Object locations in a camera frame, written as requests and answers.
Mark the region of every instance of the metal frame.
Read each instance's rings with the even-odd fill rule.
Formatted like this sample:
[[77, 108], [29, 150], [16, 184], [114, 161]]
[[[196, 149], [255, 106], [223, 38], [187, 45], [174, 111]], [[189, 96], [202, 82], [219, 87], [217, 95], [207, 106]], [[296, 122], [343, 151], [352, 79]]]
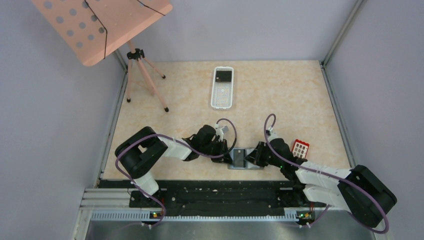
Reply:
[[[346, 22], [344, 23], [342, 29], [340, 30], [339, 34], [337, 35], [337, 38], [335, 39], [334, 43], [332, 44], [330, 50], [328, 51], [327, 55], [325, 56], [325, 59], [320, 63], [322, 75], [328, 90], [328, 94], [330, 97], [330, 101], [334, 110], [334, 114], [336, 117], [336, 121], [340, 130], [340, 134], [342, 137], [342, 141], [346, 150], [347, 158], [349, 160], [350, 165], [353, 167], [356, 165], [355, 161], [355, 154], [351, 147], [351, 140], [349, 136], [348, 129], [346, 128], [345, 120], [343, 119], [342, 111], [340, 109], [340, 106], [338, 104], [337, 96], [333, 90], [333, 85], [331, 80], [329, 79], [329, 76], [327, 74], [327, 66], [329, 62], [331, 61], [334, 53], [340, 46], [340, 44], [343, 42], [343, 39], [345, 38], [347, 32], [349, 31], [350, 27], [352, 26], [354, 20], [356, 19], [358, 13], [363, 8], [364, 4], [366, 3], [366, 0], [357, 0], [352, 11], [350, 12]], [[114, 109], [114, 114], [110, 123], [110, 128], [108, 131], [108, 137], [104, 144], [104, 151], [101, 156], [101, 167], [99, 170], [98, 179], [100, 179], [103, 176], [103, 172], [106, 166], [106, 161], [108, 159], [109, 151], [112, 144], [112, 138], [115, 132], [115, 128], [118, 121], [118, 115], [121, 110], [122, 101], [124, 99], [125, 89], [127, 86], [128, 78], [128, 66], [125, 63], [124, 58], [122, 57], [119, 50], [113, 54], [116, 58], [116, 60], [119, 62], [121, 67], [125, 69], [125, 75], [122, 80], [122, 85], [120, 89], [120, 93], [118, 96], [118, 99], [116, 101], [116, 106]], [[134, 191], [133, 188], [90, 188], [86, 189], [84, 192], [84, 195], [81, 200], [80, 209], [78, 212], [78, 217], [75, 223], [72, 239], [73, 240], [85, 240], [86, 234], [88, 232], [90, 219], [93, 215], [93, 213], [99, 213], [99, 211], [128, 211], [129, 208], [129, 202], [131, 198], [131, 192]], [[287, 211], [307, 211], [307, 207], [288, 207], [286, 208]], [[330, 208], [332, 211], [338, 211], [338, 208]], [[134, 211], [140, 212], [140, 211], [160, 211], [159, 208], [133, 208]], [[393, 239], [391, 237], [390, 232], [385, 235], [379, 235], [375, 234], [374, 238], [376, 240], [391, 240]]]

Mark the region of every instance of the gray circle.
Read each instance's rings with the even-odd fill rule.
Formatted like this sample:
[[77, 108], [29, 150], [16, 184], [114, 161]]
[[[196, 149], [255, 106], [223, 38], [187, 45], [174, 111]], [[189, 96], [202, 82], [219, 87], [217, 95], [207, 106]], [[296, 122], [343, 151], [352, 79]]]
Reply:
[[75, 10], [75, 8], [71, 8], [71, 9], [69, 9], [69, 14], [72, 15], [72, 16], [75, 16], [75, 15], [77, 15], [77, 10]]
[[57, 17], [56, 17], [56, 23], [58, 23], [58, 24], [63, 24], [63, 23], [64, 23], [64, 18], [63, 18], [63, 17], [61, 17], [61, 16], [57, 16]]
[[51, 1], [45, 1], [43, 5], [46, 9], [52, 9], [53, 8], [53, 4], [52, 4]]

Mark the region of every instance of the white basket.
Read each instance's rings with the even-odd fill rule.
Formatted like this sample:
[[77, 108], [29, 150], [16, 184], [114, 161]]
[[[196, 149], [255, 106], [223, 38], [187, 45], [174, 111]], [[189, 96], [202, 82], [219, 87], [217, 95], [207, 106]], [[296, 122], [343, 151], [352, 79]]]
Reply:
[[[231, 82], [216, 82], [217, 71], [231, 71]], [[233, 105], [234, 68], [217, 66], [212, 79], [210, 105], [217, 110], [226, 110]]]

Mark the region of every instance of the tripod leg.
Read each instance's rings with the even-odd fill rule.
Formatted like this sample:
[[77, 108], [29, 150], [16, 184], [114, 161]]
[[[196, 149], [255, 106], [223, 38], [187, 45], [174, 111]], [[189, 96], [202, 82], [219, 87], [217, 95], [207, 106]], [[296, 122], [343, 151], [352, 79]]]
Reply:
[[163, 74], [147, 57], [143, 58], [163, 79], [166, 78], [165, 74]]
[[158, 89], [155, 86], [155, 83], [150, 78], [149, 73], [147, 72], [146, 67], [144, 66], [141, 59], [137, 59], [137, 65], [140, 69], [141, 74], [143, 74], [144, 79], [146, 80], [146, 84], [152, 87], [152, 91], [157, 94], [157, 97], [159, 98], [160, 102], [162, 103], [163, 108], [165, 109], [165, 112], [169, 112], [168, 106], [162, 97], [162, 95], [159, 93]]
[[126, 101], [127, 103], [131, 102], [131, 82], [133, 81], [132, 74], [133, 60], [128, 59], [128, 84], [126, 87]]

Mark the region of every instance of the black cord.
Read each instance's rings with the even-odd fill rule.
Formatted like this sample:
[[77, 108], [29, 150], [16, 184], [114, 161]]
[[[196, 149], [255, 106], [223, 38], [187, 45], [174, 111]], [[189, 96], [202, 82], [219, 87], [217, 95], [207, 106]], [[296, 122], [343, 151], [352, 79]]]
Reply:
[[87, 7], [91, 10], [91, 12], [94, 14], [94, 16], [100, 22], [101, 26], [104, 28], [104, 31], [106, 32], [106, 39], [104, 40], [104, 57], [103, 57], [103, 59], [105, 59], [106, 58], [106, 47], [108, 45], [108, 30], [106, 29], [105, 25], [103, 25], [103, 23], [100, 20], [100, 18], [95, 14], [95, 12], [93, 11], [92, 7], [90, 7], [90, 5], [87, 2], [87, 0], [84, 0], [84, 2], [85, 2], [85, 4], [87, 4]]
[[142, 3], [141, 1], [139, 1], [139, 0], [136, 0], [136, 1], [137, 1], [137, 2], [139, 2], [141, 5], [143, 5], [144, 7], [148, 8], [148, 9], [150, 9], [150, 10], [153, 10], [153, 11], [155, 11], [156, 13], [161, 14], [162, 16], [165, 16], [165, 14], [163, 14], [162, 12], [159, 12], [159, 11], [157, 11], [157, 10], [155, 10], [155, 9], [153, 9], [153, 8], [151, 8], [151, 7], [149, 7], [149, 6], [147, 6], [146, 4]]

